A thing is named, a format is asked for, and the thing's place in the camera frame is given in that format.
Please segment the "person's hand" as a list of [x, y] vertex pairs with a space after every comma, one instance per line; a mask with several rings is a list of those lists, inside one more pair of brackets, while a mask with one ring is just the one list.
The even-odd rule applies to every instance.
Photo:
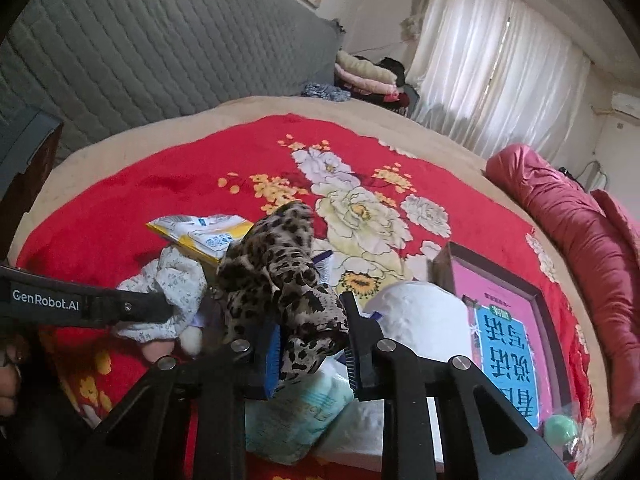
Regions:
[[21, 335], [1, 339], [0, 415], [15, 413], [16, 396], [21, 385], [20, 365], [28, 353], [28, 344]]

